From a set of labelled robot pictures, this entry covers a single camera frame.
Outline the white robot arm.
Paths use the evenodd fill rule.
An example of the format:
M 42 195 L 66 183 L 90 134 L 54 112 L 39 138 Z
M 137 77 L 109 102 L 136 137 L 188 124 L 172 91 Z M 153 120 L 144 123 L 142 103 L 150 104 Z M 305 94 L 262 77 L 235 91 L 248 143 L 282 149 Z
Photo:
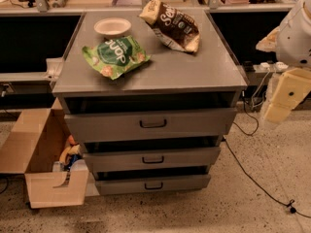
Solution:
M 274 51 L 277 60 L 289 66 L 269 83 L 261 113 L 264 121 L 280 123 L 311 92 L 311 0 L 298 0 L 256 49 Z

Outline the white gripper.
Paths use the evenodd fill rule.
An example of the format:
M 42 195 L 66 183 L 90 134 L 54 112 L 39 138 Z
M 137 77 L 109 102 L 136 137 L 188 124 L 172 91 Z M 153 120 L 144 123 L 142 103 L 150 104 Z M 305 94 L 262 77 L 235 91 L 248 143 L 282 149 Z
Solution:
M 280 27 L 271 30 L 256 44 L 256 49 L 264 52 L 276 51 L 276 38 Z M 269 103 L 264 106 L 263 119 L 271 123 L 283 122 L 294 109 L 311 92 L 311 72 L 294 68 L 282 74 L 280 78 L 280 104 Z

